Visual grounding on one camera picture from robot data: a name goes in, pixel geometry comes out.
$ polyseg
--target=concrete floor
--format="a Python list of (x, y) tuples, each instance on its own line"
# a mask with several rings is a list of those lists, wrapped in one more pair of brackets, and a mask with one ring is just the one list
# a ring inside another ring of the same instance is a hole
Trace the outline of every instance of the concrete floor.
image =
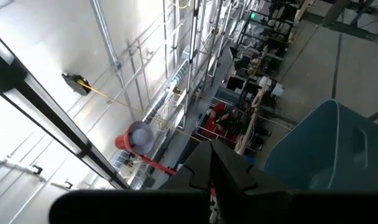
[[(328, 11), (324, 2), (317, 1), (311, 12), (324, 16)], [(347, 10), (348, 23), (355, 13)], [(364, 15), (359, 27), (377, 18)], [(363, 27), (378, 34), (378, 21)], [(294, 121), (301, 121), (322, 102), (336, 98), (348, 108), (368, 117), (378, 111), (378, 44), (342, 34), (340, 56), (339, 33), (303, 21), (298, 27), (297, 40), (291, 46), (276, 79), (285, 85), (279, 99), (281, 113)], [(334, 75), (336, 93), (333, 93)], [(275, 119), (288, 127), (291, 125)], [(272, 131), (261, 153), (256, 155), (260, 168), (273, 147), (289, 130), (266, 122)]]

